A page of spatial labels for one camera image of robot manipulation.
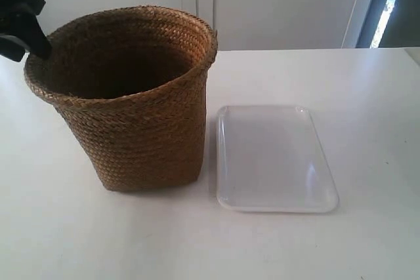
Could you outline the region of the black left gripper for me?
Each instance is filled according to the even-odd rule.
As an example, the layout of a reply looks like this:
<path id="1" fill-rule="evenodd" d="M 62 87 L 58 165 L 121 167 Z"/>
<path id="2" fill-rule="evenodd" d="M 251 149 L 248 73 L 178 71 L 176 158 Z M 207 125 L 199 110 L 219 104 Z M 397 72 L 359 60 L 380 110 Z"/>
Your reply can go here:
<path id="1" fill-rule="evenodd" d="M 20 62 L 28 50 L 40 58 L 49 58 L 52 47 L 43 33 L 36 16 L 38 16 L 45 0 L 1 0 L 1 33 L 9 31 L 11 24 L 20 14 L 21 39 L 13 35 L 0 37 L 1 56 Z"/>

